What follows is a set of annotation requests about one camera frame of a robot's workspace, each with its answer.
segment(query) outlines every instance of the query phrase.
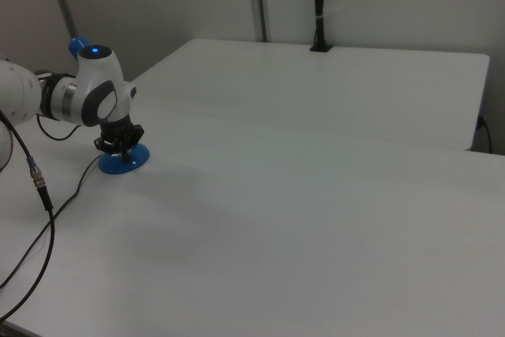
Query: metal connector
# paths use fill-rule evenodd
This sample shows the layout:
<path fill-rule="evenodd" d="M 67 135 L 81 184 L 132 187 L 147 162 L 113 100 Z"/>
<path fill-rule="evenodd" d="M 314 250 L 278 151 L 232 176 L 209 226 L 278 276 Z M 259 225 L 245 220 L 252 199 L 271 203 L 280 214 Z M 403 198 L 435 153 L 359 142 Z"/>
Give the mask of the metal connector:
<path fill-rule="evenodd" d="M 38 166 L 30 169 L 30 176 L 33 179 L 33 184 L 37 189 L 40 189 L 46 185 L 46 180 L 42 176 L 42 171 L 40 171 Z"/>

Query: blue base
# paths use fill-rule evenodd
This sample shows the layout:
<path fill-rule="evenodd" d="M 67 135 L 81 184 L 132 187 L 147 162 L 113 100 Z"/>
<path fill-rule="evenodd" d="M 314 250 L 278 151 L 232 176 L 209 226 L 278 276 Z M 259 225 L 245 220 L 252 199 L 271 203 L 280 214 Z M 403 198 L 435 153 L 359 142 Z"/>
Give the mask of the blue base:
<path fill-rule="evenodd" d="M 137 144 L 129 152 L 129 161 L 123 162 L 121 154 L 104 153 L 98 161 L 98 167 L 105 174 L 123 174 L 141 167 L 149 158 L 149 149 Z"/>

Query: cable connector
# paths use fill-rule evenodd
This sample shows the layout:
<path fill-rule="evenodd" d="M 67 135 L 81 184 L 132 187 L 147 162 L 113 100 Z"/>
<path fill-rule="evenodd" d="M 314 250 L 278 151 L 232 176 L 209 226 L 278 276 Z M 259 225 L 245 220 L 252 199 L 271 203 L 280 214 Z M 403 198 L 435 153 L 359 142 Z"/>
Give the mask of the cable connector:
<path fill-rule="evenodd" d="M 46 211 L 52 210 L 53 203 L 51 202 L 51 198 L 47 192 L 46 180 L 42 175 L 42 171 L 40 171 L 39 167 L 35 164 L 35 160 L 31 156 L 28 158 L 28 165 L 30 166 L 30 176 L 33 179 L 33 184 L 39 193 L 40 199 L 44 204 L 44 208 Z"/>
<path fill-rule="evenodd" d="M 33 184 L 35 185 L 36 189 L 40 189 L 46 185 L 46 180 L 44 179 L 42 171 L 40 171 L 38 166 L 30 169 L 30 176 L 33 179 Z"/>

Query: black cable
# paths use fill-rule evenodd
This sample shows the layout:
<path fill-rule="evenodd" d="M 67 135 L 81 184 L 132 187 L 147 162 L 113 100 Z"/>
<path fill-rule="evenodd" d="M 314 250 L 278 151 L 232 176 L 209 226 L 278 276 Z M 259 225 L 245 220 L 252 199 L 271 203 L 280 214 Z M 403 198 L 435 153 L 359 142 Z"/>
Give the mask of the black cable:
<path fill-rule="evenodd" d="M 76 192 L 73 193 L 73 195 L 65 202 L 63 203 L 63 205 L 58 209 L 58 211 L 54 214 L 54 219 L 57 219 L 57 217 L 59 216 L 60 213 L 62 213 L 62 211 L 66 208 L 67 205 L 69 205 L 76 197 L 77 195 L 79 194 L 80 192 L 80 187 L 82 186 L 82 182 L 84 180 L 84 177 L 86 176 L 86 174 L 88 173 L 90 167 L 92 166 L 92 164 L 98 159 L 100 158 L 100 155 L 98 155 L 97 157 L 95 157 L 89 164 L 88 166 L 86 167 L 86 170 L 84 170 L 84 173 L 81 175 L 80 177 L 80 181 L 79 181 L 79 184 L 77 185 L 77 189 L 76 189 Z M 6 284 L 13 278 L 13 276 L 16 274 L 16 272 L 19 270 L 19 268 L 21 267 L 21 265 L 23 264 L 24 260 L 26 259 L 26 257 L 28 256 L 28 254 L 32 251 L 33 247 L 36 245 L 36 243 L 38 242 L 38 240 L 43 236 L 44 232 L 46 231 L 46 229 L 50 226 L 51 222 L 47 223 L 46 226 L 40 231 L 39 235 L 37 236 L 37 238 L 32 242 L 32 244 L 30 245 L 30 247 L 28 248 L 28 250 L 26 251 L 26 253 L 24 253 L 24 255 L 22 256 L 21 260 L 18 262 L 18 264 L 16 265 L 16 267 L 14 268 L 14 270 L 12 270 L 12 272 L 9 274 L 9 276 L 7 277 L 6 280 L 4 280 L 4 282 L 2 284 L 0 284 L 0 290 L 6 286 Z"/>
<path fill-rule="evenodd" d="M 492 154 L 491 134 L 489 132 L 488 123 L 486 122 L 485 118 L 482 118 L 482 126 L 486 128 L 486 133 L 488 134 L 489 154 Z"/>
<path fill-rule="evenodd" d="M 26 157 L 27 158 L 31 157 L 32 155 L 30 154 L 30 151 L 28 150 L 28 148 L 24 144 L 23 139 L 18 134 L 18 132 L 14 128 L 14 125 L 9 121 L 7 116 L 2 112 L 2 110 L 0 110 L 0 122 L 3 122 L 6 125 L 6 127 L 10 130 L 10 132 L 16 137 L 16 140 L 19 143 L 19 145 L 21 146 L 21 148 L 23 149 Z"/>
<path fill-rule="evenodd" d="M 77 128 L 80 127 L 80 125 L 76 126 L 74 129 L 72 129 L 72 132 L 70 132 L 67 136 L 65 137 L 62 137 L 62 138 L 57 138 L 57 137 L 53 137 L 51 136 L 45 129 L 44 127 L 42 126 L 42 122 L 40 121 L 40 115 L 37 114 L 37 124 L 39 124 L 39 128 L 40 130 L 42 131 L 42 133 L 44 133 L 47 137 L 49 137 L 50 139 L 54 140 L 54 141 L 64 141 L 64 140 L 67 140 L 69 139 L 73 133 L 77 130 Z"/>
<path fill-rule="evenodd" d="M 35 288 L 39 285 L 40 280 L 42 279 L 44 273 L 46 272 L 47 265 L 49 264 L 49 259 L 51 258 L 51 254 L 53 253 L 53 245 L 54 245 L 54 215 L 53 211 L 50 209 L 49 211 L 49 219 L 50 219 L 50 240 L 49 240 L 49 248 L 47 248 L 47 254 L 46 254 L 46 260 L 44 261 L 44 264 L 42 265 L 42 268 L 40 269 L 39 275 L 37 276 L 37 279 L 35 279 L 35 282 L 32 284 L 32 287 L 26 295 L 12 308 L 8 313 L 6 313 L 4 316 L 0 318 L 0 324 L 3 323 L 5 320 L 7 320 L 9 317 L 13 315 L 27 300 L 28 298 L 32 295 L 33 291 Z"/>

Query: white desk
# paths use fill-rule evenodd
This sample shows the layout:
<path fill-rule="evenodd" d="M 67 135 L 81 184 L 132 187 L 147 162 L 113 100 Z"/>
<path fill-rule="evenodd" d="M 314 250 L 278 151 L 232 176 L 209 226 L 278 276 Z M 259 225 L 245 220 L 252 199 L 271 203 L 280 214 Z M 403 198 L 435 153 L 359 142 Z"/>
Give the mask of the white desk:
<path fill-rule="evenodd" d="M 196 39 L 135 80 L 139 104 L 470 149 L 489 57 Z"/>
<path fill-rule="evenodd" d="M 133 120 L 150 160 L 91 172 L 13 323 L 47 337 L 505 333 L 503 157 L 155 109 Z M 59 206 L 95 131 L 20 132 Z M 47 221 L 19 149 L 0 195 L 3 278 Z M 45 248 L 0 294 L 1 314 Z"/>

